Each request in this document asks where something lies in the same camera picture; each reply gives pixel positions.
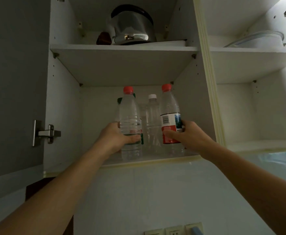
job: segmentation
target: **forearm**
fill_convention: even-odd
[[[286,234],[286,181],[217,143],[201,155],[214,163],[276,234]]]
[[[59,234],[104,159],[90,150],[0,223],[1,234]]]

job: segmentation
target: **red and white label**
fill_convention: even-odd
[[[161,130],[173,130],[177,132],[183,132],[180,113],[161,115]],[[179,143],[179,141],[172,138],[168,138],[163,134],[163,143]]]

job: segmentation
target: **person's left arm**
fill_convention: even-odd
[[[117,122],[104,128],[92,148],[0,223],[0,235],[62,235],[74,209],[103,162],[126,143]]]

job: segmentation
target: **bottle cap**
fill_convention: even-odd
[[[150,95],[148,95],[148,98],[149,99],[157,99],[157,96],[156,96],[156,94],[150,94]]]
[[[120,98],[117,99],[118,105],[121,104],[121,101],[122,101],[122,97],[120,97]]]
[[[133,87],[131,87],[131,86],[125,86],[125,87],[123,88],[123,93],[124,93],[124,94],[133,94]]]
[[[161,89],[163,92],[170,91],[171,90],[171,84],[164,84],[161,86]]]

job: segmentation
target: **red bottle cap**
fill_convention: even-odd
[[[125,86],[125,87],[123,88],[123,93],[124,93],[124,94],[133,94],[133,87],[131,87],[131,86]]]
[[[161,89],[163,92],[170,91],[171,90],[171,84],[164,84],[161,86]]]

